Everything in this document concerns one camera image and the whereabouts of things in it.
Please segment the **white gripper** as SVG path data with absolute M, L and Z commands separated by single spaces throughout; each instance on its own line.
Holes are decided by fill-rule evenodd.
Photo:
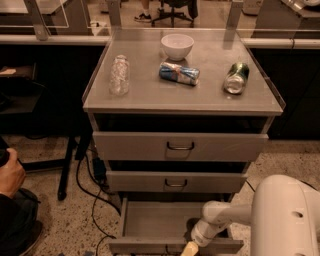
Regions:
M 186 244 L 180 256 L 196 256 L 199 247 L 206 247 L 213 238 L 228 227 L 228 223 L 210 224 L 200 219 L 191 231 L 191 240 Z

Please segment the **person hand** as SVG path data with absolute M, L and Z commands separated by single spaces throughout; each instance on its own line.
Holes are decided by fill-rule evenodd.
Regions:
M 13 198 L 21 188 L 26 173 L 18 161 L 18 153 L 13 148 L 7 148 L 9 159 L 0 167 L 0 193 L 8 198 Z

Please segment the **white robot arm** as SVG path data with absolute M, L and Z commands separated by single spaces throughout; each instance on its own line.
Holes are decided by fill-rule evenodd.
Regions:
M 181 256 L 195 256 L 233 223 L 251 227 L 251 256 L 319 256 L 320 192 L 295 178 L 271 175 L 249 205 L 209 201 Z

